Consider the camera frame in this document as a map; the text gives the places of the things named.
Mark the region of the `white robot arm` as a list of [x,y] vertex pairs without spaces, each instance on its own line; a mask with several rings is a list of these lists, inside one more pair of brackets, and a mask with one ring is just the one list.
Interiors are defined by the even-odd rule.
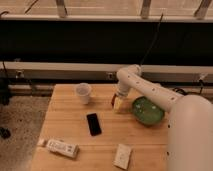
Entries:
[[213,171],[213,103],[200,95],[182,95],[141,77],[139,65],[120,68],[117,101],[135,89],[169,113],[167,171]]

